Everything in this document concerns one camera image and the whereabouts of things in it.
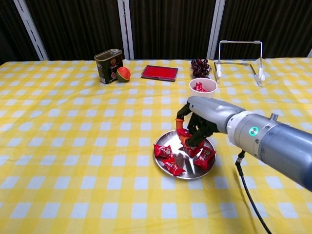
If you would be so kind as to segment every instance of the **metal plate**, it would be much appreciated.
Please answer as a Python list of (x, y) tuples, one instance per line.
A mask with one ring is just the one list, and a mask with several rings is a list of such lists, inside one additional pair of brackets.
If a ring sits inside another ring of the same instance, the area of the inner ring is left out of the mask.
[[(206, 170), (202, 169), (199, 166), (194, 165), (193, 160), (198, 158), (202, 150), (194, 158), (190, 158), (187, 155), (187, 153), (183, 151), (183, 146), (176, 133), (176, 130), (169, 131), (165, 133), (164, 135), (162, 135), (157, 140), (156, 144), (161, 145), (161, 146), (170, 145), (177, 165), (185, 170), (185, 172), (183, 172), (180, 176), (173, 176), (170, 172), (167, 171), (167, 168), (164, 166), (164, 164), (155, 157), (155, 153), (153, 152), (153, 158), (154, 158), (155, 163), (158, 165), (158, 167), (161, 170), (163, 170), (165, 173), (175, 178), (181, 178), (181, 179), (200, 178), (206, 175), (211, 170), (211, 168), (213, 167), (215, 163), (216, 155), (214, 156), (213, 160), (210, 160), (208, 162), (208, 168)], [(215, 150), (214, 146), (211, 144), (211, 142), (208, 139), (205, 139), (204, 146)]]

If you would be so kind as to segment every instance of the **red grapes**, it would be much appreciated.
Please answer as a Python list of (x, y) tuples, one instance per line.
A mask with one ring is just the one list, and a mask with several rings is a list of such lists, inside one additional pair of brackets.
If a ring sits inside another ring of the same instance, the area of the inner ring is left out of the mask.
[(193, 76), (195, 78), (209, 78), (208, 75), (211, 71), (211, 67), (208, 64), (208, 60), (207, 59), (196, 59), (196, 60), (192, 60), (191, 62), (191, 66), (193, 69)]

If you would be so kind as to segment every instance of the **red candy wrapper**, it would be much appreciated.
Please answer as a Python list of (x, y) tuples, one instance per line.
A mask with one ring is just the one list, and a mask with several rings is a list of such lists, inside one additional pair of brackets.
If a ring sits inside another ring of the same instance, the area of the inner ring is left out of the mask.
[(174, 158), (168, 158), (162, 160), (162, 162), (165, 164), (167, 170), (173, 174), (174, 176), (178, 176), (182, 172), (185, 172), (183, 168), (180, 168), (177, 164)]
[(154, 144), (155, 157), (173, 158), (171, 146), (160, 146)]
[(184, 152), (186, 152), (191, 158), (195, 157), (199, 151), (201, 150), (201, 148), (203, 147), (204, 141), (202, 141), (198, 146), (196, 147), (184, 147)]
[(207, 169), (208, 162), (215, 156), (215, 151), (204, 146), (203, 151), (199, 157), (193, 161), (194, 165), (201, 167), (202, 169)]
[(200, 92), (207, 92), (207, 90), (205, 90), (203, 88), (203, 84), (202, 83), (196, 83), (195, 87), (193, 87), (194, 90), (196, 91), (200, 91)]
[(192, 134), (184, 128), (177, 129), (176, 132), (179, 136), (192, 137)]

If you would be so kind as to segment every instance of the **canned meat tin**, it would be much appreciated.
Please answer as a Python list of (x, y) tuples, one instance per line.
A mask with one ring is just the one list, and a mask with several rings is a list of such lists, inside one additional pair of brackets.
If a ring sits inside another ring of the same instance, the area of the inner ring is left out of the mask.
[(122, 51), (119, 49), (110, 49), (94, 56), (97, 62), (99, 79), (104, 84), (112, 83), (116, 80), (116, 71), (122, 67)]

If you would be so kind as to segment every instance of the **orange finger part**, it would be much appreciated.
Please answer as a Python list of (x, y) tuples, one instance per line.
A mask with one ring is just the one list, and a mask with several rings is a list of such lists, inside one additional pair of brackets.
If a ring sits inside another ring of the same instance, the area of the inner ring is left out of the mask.
[(176, 118), (176, 119), (175, 119), (175, 128), (176, 128), (176, 129), (181, 129), (181, 128), (183, 128), (183, 122), (184, 122), (183, 119)]

